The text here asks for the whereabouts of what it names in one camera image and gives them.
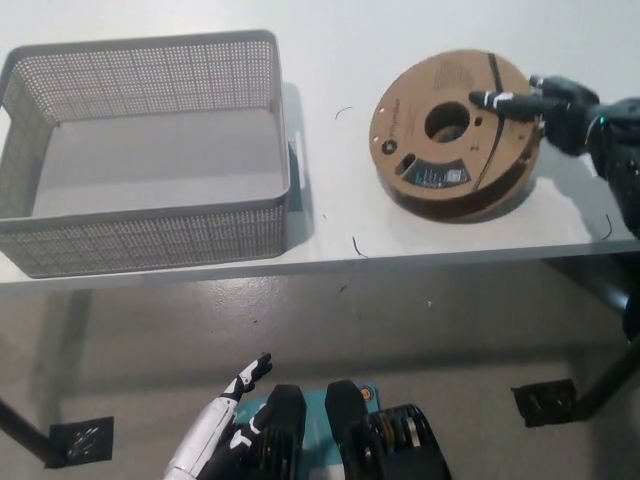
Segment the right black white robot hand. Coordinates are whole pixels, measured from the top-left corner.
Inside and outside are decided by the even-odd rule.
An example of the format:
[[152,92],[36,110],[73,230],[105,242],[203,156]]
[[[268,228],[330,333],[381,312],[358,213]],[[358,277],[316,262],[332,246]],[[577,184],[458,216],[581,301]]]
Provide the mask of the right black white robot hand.
[[547,140],[561,152],[580,156],[586,151],[589,111],[600,104],[598,95],[563,76],[532,75],[530,92],[471,91],[475,107],[520,123],[544,124]]

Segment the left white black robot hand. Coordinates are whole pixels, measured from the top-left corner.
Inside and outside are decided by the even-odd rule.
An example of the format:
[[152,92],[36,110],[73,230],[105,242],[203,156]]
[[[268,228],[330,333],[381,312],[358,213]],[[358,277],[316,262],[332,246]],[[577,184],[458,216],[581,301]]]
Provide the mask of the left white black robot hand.
[[263,353],[241,370],[200,412],[175,451],[164,479],[197,479],[235,419],[242,396],[272,368],[271,354]]

